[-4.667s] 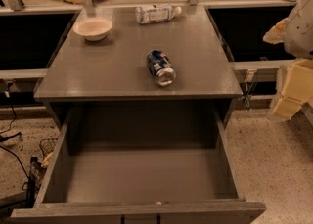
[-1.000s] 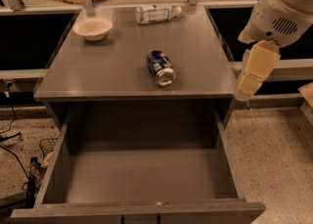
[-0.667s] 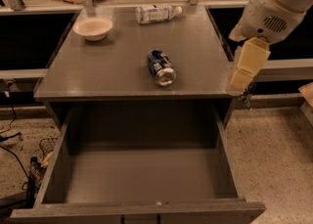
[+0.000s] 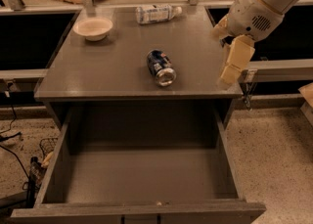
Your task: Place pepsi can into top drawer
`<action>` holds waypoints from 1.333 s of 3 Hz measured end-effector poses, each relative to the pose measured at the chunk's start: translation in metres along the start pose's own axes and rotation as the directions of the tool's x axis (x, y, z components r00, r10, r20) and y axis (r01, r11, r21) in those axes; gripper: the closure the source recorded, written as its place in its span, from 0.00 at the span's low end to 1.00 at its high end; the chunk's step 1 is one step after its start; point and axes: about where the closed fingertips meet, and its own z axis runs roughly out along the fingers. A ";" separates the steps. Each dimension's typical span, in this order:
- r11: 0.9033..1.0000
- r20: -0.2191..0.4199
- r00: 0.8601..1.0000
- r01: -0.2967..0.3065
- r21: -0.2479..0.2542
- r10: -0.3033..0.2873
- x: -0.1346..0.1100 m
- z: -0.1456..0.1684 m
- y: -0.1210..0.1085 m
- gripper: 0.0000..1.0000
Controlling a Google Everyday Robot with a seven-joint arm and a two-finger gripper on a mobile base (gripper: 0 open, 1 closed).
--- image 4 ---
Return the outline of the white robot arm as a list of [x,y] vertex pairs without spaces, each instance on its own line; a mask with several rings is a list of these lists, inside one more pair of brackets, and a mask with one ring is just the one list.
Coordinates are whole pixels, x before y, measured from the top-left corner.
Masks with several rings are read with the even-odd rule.
[[232,36],[219,80],[226,86],[236,83],[255,52],[254,44],[267,38],[283,21],[298,0],[235,0],[216,24],[212,35]]

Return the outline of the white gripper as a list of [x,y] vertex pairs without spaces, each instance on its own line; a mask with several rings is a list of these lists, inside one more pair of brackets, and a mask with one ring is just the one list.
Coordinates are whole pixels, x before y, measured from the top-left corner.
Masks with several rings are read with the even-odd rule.
[[229,34],[237,36],[228,48],[220,74],[223,83],[232,85],[238,80],[255,52],[254,41],[267,38],[283,18],[284,15],[274,11],[262,0],[235,0],[227,16],[212,30],[215,39],[224,39]]

